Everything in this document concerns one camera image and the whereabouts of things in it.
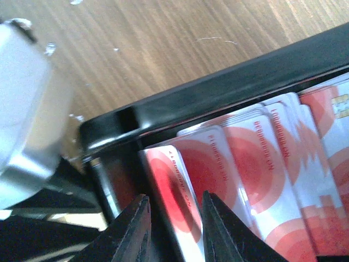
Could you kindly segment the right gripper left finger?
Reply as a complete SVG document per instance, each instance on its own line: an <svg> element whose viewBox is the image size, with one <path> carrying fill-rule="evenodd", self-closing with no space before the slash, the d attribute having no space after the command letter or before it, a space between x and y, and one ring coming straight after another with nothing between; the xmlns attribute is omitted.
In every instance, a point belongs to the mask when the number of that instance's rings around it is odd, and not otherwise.
<svg viewBox="0 0 349 262"><path fill-rule="evenodd" d="M138 195L73 261L149 261L151 206Z"/></svg>

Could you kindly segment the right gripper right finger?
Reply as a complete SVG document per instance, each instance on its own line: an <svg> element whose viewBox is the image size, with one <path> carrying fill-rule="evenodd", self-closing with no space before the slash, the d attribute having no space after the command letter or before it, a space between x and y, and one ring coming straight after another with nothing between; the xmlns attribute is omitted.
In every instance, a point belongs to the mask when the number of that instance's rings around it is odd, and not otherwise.
<svg viewBox="0 0 349 262"><path fill-rule="evenodd" d="M205 261L286 261L209 191L203 193L202 224Z"/></svg>

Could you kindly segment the red white credit card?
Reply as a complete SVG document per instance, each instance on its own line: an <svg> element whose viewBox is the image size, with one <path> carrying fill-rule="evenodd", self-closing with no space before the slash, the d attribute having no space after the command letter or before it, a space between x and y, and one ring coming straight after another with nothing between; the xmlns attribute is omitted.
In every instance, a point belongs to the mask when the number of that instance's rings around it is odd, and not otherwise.
<svg viewBox="0 0 349 262"><path fill-rule="evenodd" d="M139 152L181 261L205 261L202 219L180 152L172 145Z"/></svg>

